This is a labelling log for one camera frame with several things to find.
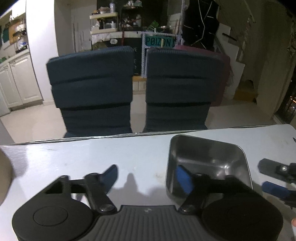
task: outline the metal bowl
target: metal bowl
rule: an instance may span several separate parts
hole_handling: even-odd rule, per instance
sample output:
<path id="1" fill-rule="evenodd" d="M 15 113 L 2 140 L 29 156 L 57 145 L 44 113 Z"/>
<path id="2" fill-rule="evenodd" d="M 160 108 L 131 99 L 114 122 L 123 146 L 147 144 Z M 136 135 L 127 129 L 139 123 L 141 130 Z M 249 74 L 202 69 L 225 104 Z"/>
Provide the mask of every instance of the metal bowl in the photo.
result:
<path id="1" fill-rule="evenodd" d="M 225 179 L 226 175 L 233 175 L 253 188 L 248 162 L 239 146 L 199 137 L 176 135 L 170 141 L 165 182 L 169 197 L 177 203 L 186 198 L 175 178 L 175 170 L 180 164 L 192 173 L 207 174 L 213 179 Z"/>

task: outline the bolt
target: bolt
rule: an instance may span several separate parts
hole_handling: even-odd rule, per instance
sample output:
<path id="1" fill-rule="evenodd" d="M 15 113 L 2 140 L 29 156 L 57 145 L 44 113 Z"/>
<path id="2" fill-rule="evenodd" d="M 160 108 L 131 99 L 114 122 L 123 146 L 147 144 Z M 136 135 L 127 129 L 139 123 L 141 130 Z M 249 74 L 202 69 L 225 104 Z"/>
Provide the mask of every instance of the bolt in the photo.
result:
<path id="1" fill-rule="evenodd" d="M 101 210 L 102 212 L 110 212 L 110 211 L 112 211 L 114 208 L 115 208 L 115 207 L 114 207 L 114 205 L 112 205 L 112 204 L 103 204 L 103 205 L 100 207 L 100 210 Z"/>
<path id="2" fill-rule="evenodd" d="M 191 213 L 195 211 L 195 206 L 194 205 L 184 205 L 181 207 L 181 210 L 185 213 Z"/>

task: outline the green sign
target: green sign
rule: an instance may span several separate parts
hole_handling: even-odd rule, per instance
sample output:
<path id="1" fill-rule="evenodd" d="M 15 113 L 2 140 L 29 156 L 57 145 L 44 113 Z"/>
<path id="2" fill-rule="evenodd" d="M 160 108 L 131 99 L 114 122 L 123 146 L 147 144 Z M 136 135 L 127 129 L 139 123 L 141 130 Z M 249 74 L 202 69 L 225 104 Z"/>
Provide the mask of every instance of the green sign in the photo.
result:
<path id="1" fill-rule="evenodd" d="M 151 47 L 161 47 L 161 42 L 163 42 L 164 48 L 173 48 L 175 46 L 175 40 L 173 37 L 165 36 L 147 36 L 146 35 L 146 45 Z"/>

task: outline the tabletop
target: tabletop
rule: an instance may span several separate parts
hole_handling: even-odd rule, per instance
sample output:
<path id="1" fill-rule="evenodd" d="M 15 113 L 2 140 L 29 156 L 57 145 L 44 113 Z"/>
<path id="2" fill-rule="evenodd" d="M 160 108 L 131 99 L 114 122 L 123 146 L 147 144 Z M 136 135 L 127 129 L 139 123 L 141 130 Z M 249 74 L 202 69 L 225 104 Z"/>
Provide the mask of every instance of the tabletop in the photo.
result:
<path id="1" fill-rule="evenodd" d="M 296 130 L 292 126 L 217 129 L 186 134 L 240 146 L 245 152 L 256 191 L 260 192 L 260 185 L 265 181 L 287 186 L 285 182 L 260 174 L 257 165 L 264 158 L 285 164 L 295 162 L 296 142 L 293 138 L 296 138 Z M 119 176 L 109 197 L 117 208 L 123 204 L 175 204 L 165 190 L 170 140 L 175 135 L 1 146 L 15 171 L 6 200 L 0 206 L 1 240 L 17 240 L 11 226 L 14 212 L 56 178 L 69 175 L 71 179 L 81 179 L 91 172 L 103 172 L 112 164 L 118 165 Z M 278 199 L 264 197 L 280 209 L 285 219 L 279 240 L 294 240 L 290 222 L 296 214 Z"/>

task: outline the white table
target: white table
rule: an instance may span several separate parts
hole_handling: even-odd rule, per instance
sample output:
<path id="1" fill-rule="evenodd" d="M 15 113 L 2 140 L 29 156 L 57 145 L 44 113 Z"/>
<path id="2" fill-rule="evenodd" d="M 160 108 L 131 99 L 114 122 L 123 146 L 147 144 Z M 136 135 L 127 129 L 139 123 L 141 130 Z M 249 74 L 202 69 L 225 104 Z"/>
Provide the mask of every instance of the white table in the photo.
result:
<path id="1" fill-rule="evenodd" d="M 290 125 L 187 134 L 240 146 L 246 154 L 254 184 L 271 181 L 286 186 L 282 181 L 259 173 L 257 164 L 261 159 L 285 164 L 296 162 L 296 143 L 293 140 L 296 130 Z M 111 164 L 117 164 L 119 168 L 118 180 L 109 194 L 117 208 L 122 204 L 174 204 L 165 191 L 169 146 L 174 135 L 2 146 L 12 161 L 16 178 L 0 206 L 0 240 L 17 240 L 11 226 L 14 212 L 57 177 L 69 175 L 71 179 L 81 179 L 91 172 L 103 172 Z M 296 214 L 276 198 L 267 198 L 281 210 L 286 220 L 279 240 L 291 241 L 290 221 Z"/>

